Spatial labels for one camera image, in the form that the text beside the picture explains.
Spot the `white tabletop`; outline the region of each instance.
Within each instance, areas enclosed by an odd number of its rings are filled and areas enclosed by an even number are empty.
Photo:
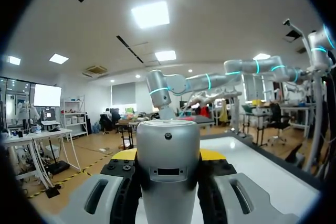
[[[302,216],[319,194],[315,188],[234,137],[202,140],[201,148],[225,155],[238,173],[244,173],[270,194],[271,204],[283,214]]]
[[[282,110],[310,110],[312,106],[309,106],[309,107],[281,107],[280,106],[280,109]]]
[[[10,136],[6,138],[3,143],[5,146],[19,144],[27,141],[31,141],[32,139],[38,140],[46,137],[58,136],[72,132],[70,129],[63,129],[60,128],[59,131],[49,132],[49,131],[42,131],[41,133],[29,133],[28,135],[24,135],[23,137],[18,136]]]
[[[59,131],[49,132],[49,131],[42,131],[41,133],[29,133],[27,136],[31,136],[33,139],[37,140],[40,138],[64,135],[72,132],[70,129],[59,128]]]

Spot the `cable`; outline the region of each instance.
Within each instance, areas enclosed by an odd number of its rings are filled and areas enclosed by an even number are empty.
[[[190,100],[191,100],[191,97],[193,96],[195,94],[195,92],[193,92],[191,95],[190,95],[190,97],[189,97],[189,100],[187,101],[187,104],[186,104],[186,106],[184,107],[184,109],[183,109],[183,111],[182,111],[182,113],[177,117],[177,119],[179,119],[179,118],[181,118],[181,116],[183,116],[184,115],[184,113],[185,113],[185,111],[186,111],[186,109],[188,108],[188,104],[189,104],[189,102],[190,102]]]

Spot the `desk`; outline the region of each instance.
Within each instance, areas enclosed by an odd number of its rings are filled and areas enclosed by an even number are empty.
[[[188,120],[197,123],[198,127],[205,127],[206,134],[210,133],[210,126],[214,125],[215,122],[213,119],[207,118],[206,116],[202,115],[191,115],[182,118],[178,118],[179,120]]]
[[[264,129],[265,129],[265,126],[264,126],[264,118],[267,118],[269,117],[270,115],[269,114],[260,114],[260,115],[254,115],[253,113],[245,113],[245,114],[241,114],[243,115],[243,133],[245,133],[245,126],[247,126],[247,134],[248,134],[248,129],[250,127],[250,116],[254,116],[257,118],[257,143],[256,145],[258,146],[258,143],[259,143],[259,131],[261,131],[261,140],[260,140],[260,145],[259,147],[262,147],[264,145],[267,145],[267,143],[263,144],[263,141],[264,141]],[[245,125],[245,116],[247,116],[247,125]],[[259,125],[259,119],[262,118],[262,127],[260,128]]]
[[[201,136],[200,148],[214,150],[225,155],[227,161],[233,165],[237,173],[244,173],[264,189],[270,195],[271,204],[283,214],[304,216],[318,198],[319,191],[257,152],[253,147],[260,152],[266,152],[265,150],[255,145],[250,147],[242,141],[243,139],[234,136],[233,133],[207,135]],[[280,161],[305,174],[291,164],[281,159]],[[199,203],[200,200],[196,195],[191,224],[202,224],[204,222]],[[139,199],[135,223],[147,224],[142,198]]]
[[[312,116],[309,116],[310,115],[313,115],[313,110],[314,110],[314,105],[310,105],[310,106],[306,106],[306,107],[286,107],[286,106],[280,106],[281,108],[281,112],[282,111],[299,111],[299,110],[303,110],[305,111],[305,123],[304,125],[303,124],[297,124],[297,123],[289,123],[291,126],[293,127],[297,127],[297,128],[300,128],[300,129],[304,129],[304,137],[305,138],[308,138],[308,135],[309,135],[309,128],[310,128],[310,125],[312,123]]]
[[[23,178],[27,178],[27,177],[30,177],[30,176],[37,175],[40,178],[40,180],[43,183],[43,185],[47,189],[49,189],[49,185],[47,183],[47,179],[45,178],[45,176],[47,176],[47,174],[46,173],[43,174],[43,172],[42,172],[42,170],[40,168],[40,164],[37,161],[37,155],[36,155],[34,144],[33,144],[33,138],[31,136],[24,136],[24,137],[12,136],[12,137],[8,137],[7,139],[5,139],[3,141],[3,145],[4,145],[4,147],[12,147],[12,146],[19,146],[19,145],[28,145],[29,150],[30,150],[30,154],[32,156],[31,158],[33,159],[33,163],[34,163],[34,166],[35,166],[36,170],[34,170],[32,172],[29,172],[29,173],[24,173],[24,174],[17,175],[16,179],[23,179]]]
[[[30,152],[32,154],[31,156],[32,156],[32,159],[33,159],[33,162],[34,162],[34,166],[36,168],[35,171],[18,175],[18,176],[16,176],[16,178],[17,179],[22,179],[22,178],[33,176],[33,175],[36,174],[41,179],[41,182],[43,183],[43,185],[47,189],[49,188],[48,184],[51,187],[53,187],[53,184],[52,184],[51,180],[49,179],[49,177],[48,177],[48,175],[47,175],[47,173],[44,169],[42,159],[41,159],[41,156],[39,154],[38,146],[37,146],[38,141],[42,141],[43,139],[50,138],[50,137],[60,137],[62,150],[64,152],[64,155],[66,157],[66,160],[67,160],[68,164],[70,166],[72,166],[73,168],[75,168],[77,170],[80,170],[80,166],[79,166],[79,163],[78,163],[75,147],[74,147],[73,141],[72,141],[71,132],[72,132],[72,130],[61,128],[60,131],[55,131],[55,132],[43,131],[42,133],[39,133],[39,134],[29,133],[29,134],[27,134],[23,137],[12,136],[12,137],[8,137],[7,139],[5,139],[4,142],[3,142],[5,147],[19,146],[19,145],[26,145],[27,144],[29,146]],[[78,167],[76,167],[75,165],[73,165],[69,162],[68,155],[67,155],[65,145],[64,145],[64,141],[63,141],[63,138],[62,138],[62,136],[65,135],[65,134],[70,135],[72,150],[74,152],[75,159],[76,159]]]

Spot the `ceiling light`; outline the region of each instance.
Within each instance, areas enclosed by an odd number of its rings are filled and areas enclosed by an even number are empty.
[[[16,58],[14,56],[8,56],[8,61],[9,63],[14,64],[14,65],[20,65],[21,59]]]
[[[254,60],[266,60],[269,57],[271,57],[271,55],[266,55],[266,54],[258,54],[257,56],[253,57]]]
[[[58,64],[63,64],[64,62],[66,62],[69,58],[64,57],[62,55],[58,55],[58,54],[54,54],[49,61],[58,63]]]
[[[156,52],[155,56],[158,61],[176,60],[175,51]]]
[[[132,9],[136,23],[140,28],[169,24],[167,2],[157,2]]]

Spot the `person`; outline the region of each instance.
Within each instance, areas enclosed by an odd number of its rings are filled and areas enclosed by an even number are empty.
[[[112,114],[111,114],[109,108],[106,108],[104,114],[107,115],[107,118],[110,119],[110,120],[112,121]]]

